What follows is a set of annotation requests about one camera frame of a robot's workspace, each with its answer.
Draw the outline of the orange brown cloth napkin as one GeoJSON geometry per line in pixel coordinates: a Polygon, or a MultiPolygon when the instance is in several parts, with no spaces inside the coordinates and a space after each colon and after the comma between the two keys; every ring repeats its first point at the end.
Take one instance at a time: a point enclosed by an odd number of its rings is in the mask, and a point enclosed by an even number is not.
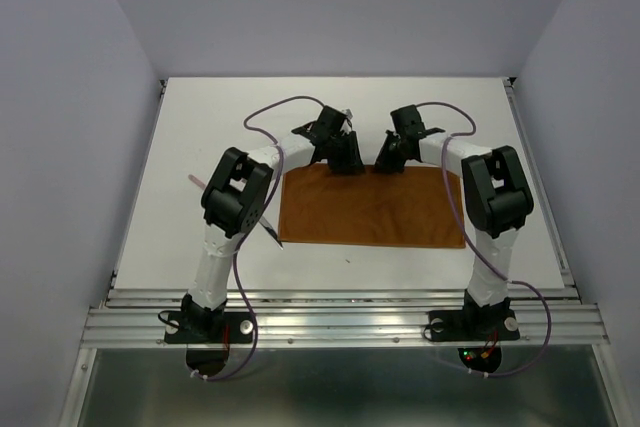
{"type": "Polygon", "coordinates": [[[449,201],[462,206],[461,181],[442,171],[409,166],[400,174],[337,175],[325,164],[285,174],[281,240],[376,247],[462,249],[466,241],[449,201]]]}

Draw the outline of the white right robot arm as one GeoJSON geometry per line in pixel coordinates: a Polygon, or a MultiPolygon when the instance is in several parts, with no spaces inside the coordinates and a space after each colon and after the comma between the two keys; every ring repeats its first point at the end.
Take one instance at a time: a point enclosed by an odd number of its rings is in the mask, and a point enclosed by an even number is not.
{"type": "Polygon", "coordinates": [[[458,227],[464,230],[468,219],[475,229],[474,239],[463,235],[475,258],[460,325],[466,334],[482,337],[509,316],[512,251],[519,230],[533,211],[533,195],[514,148],[469,143],[477,124],[457,106],[438,101],[422,106],[449,108],[468,121],[469,129],[448,133],[427,128],[419,112],[421,105],[396,109],[391,112],[394,129],[386,133],[374,169],[401,173],[409,160],[441,169],[458,227]]]}

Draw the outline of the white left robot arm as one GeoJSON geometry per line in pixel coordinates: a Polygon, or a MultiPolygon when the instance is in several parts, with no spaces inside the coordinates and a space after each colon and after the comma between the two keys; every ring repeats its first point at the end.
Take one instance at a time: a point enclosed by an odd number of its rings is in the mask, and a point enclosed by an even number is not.
{"type": "Polygon", "coordinates": [[[251,124],[258,115],[298,99],[284,99],[247,116],[243,127],[263,135],[269,143],[250,151],[228,148],[204,188],[203,250],[175,324],[188,328],[199,340],[210,341],[221,333],[228,279],[239,249],[268,208],[282,176],[322,162],[339,175],[364,172],[348,110],[322,104],[316,119],[280,138],[251,124]]]}

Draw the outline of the pink handled fork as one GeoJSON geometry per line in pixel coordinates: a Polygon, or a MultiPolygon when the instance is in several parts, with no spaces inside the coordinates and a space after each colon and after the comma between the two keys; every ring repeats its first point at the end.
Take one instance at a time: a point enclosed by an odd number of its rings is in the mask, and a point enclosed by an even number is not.
{"type": "Polygon", "coordinates": [[[200,179],[198,179],[196,176],[194,176],[194,175],[192,175],[192,174],[189,174],[189,175],[188,175],[188,179],[189,179],[192,183],[194,183],[196,186],[198,186],[200,189],[202,189],[202,190],[204,190],[204,189],[205,189],[206,184],[205,184],[203,181],[201,181],[200,179]]]}

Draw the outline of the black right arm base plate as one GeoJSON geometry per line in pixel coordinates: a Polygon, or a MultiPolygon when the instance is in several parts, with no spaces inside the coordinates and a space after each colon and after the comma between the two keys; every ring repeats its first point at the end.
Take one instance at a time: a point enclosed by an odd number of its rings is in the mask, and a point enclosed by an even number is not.
{"type": "Polygon", "coordinates": [[[423,328],[423,337],[435,343],[480,342],[493,339],[516,341],[520,339],[517,325],[511,330],[505,322],[515,319],[514,312],[471,313],[460,310],[432,310],[427,313],[428,323],[423,328]]]}

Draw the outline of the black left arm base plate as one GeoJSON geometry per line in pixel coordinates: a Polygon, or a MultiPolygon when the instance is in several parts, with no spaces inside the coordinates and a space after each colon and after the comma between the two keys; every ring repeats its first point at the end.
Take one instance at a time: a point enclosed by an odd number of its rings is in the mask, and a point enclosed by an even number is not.
{"type": "Polygon", "coordinates": [[[208,326],[197,325],[181,311],[164,310],[158,318],[165,327],[163,342],[169,345],[249,345],[254,340],[254,325],[246,311],[224,312],[208,326]]]}

